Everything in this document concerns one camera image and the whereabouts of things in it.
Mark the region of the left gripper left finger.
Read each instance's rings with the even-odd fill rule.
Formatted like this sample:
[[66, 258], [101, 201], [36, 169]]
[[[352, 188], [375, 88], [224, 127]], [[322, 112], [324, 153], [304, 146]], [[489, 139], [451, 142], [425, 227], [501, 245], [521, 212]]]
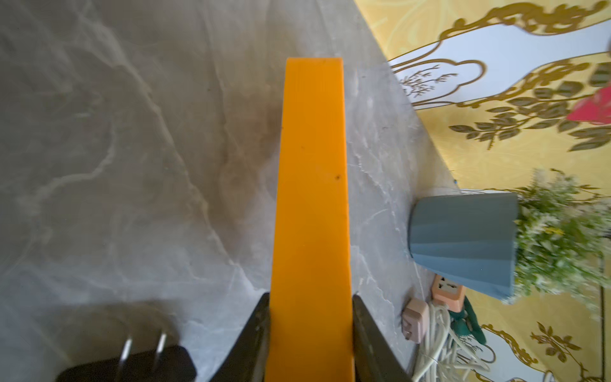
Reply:
[[270, 344], [270, 293], [264, 293], [212, 382], [261, 382]]

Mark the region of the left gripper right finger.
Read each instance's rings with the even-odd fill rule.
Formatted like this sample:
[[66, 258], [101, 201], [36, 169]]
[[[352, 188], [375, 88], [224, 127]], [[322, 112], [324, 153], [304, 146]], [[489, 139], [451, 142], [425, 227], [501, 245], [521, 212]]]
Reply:
[[355, 294], [352, 302], [356, 381], [411, 381], [380, 332], [363, 299]]

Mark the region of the pink USB charger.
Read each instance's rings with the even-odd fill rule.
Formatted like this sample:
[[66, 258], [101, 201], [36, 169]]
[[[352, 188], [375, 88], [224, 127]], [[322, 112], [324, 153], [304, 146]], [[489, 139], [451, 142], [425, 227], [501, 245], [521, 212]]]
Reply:
[[421, 299], [411, 299], [402, 311], [401, 323], [405, 339], [422, 343], [430, 324], [428, 304]]

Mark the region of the orange power strip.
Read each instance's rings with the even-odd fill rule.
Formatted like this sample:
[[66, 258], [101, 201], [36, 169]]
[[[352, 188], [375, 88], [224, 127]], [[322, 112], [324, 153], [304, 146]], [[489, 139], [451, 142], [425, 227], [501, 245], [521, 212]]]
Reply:
[[265, 378], [355, 378], [339, 58], [286, 62]]

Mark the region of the black charger block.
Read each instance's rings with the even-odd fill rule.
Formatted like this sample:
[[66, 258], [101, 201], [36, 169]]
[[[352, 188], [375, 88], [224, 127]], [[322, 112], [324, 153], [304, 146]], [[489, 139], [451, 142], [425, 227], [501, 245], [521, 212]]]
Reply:
[[197, 369], [186, 348], [167, 345], [162, 332], [154, 350], [132, 354], [129, 337], [118, 358], [95, 361], [61, 372], [57, 381], [176, 381], [197, 379]]

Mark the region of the pink power strip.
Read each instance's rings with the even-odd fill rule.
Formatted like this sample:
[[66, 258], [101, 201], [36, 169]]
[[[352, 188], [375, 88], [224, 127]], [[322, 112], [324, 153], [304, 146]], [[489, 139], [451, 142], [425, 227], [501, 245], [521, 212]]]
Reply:
[[448, 278], [436, 275], [431, 287], [431, 294], [434, 301], [445, 303], [448, 310], [454, 313], [461, 313], [466, 297], [466, 288], [458, 283], [448, 280]]

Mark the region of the green work glove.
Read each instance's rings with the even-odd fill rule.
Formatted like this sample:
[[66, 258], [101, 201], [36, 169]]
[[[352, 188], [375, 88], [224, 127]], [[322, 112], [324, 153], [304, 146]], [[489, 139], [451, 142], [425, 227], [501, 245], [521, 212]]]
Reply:
[[463, 308], [460, 312], [449, 312], [451, 317], [450, 327], [458, 337], [472, 336], [479, 344], [486, 345], [485, 334], [477, 320], [477, 315], [467, 297], [464, 298]]

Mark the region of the potted green plant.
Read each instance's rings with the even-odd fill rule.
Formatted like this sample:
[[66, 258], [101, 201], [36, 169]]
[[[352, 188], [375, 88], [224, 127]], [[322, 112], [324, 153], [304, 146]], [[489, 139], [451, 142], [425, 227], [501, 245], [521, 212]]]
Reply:
[[493, 299], [567, 294], [594, 310], [609, 231], [609, 197], [551, 169], [513, 189], [424, 197], [407, 239], [418, 265]]

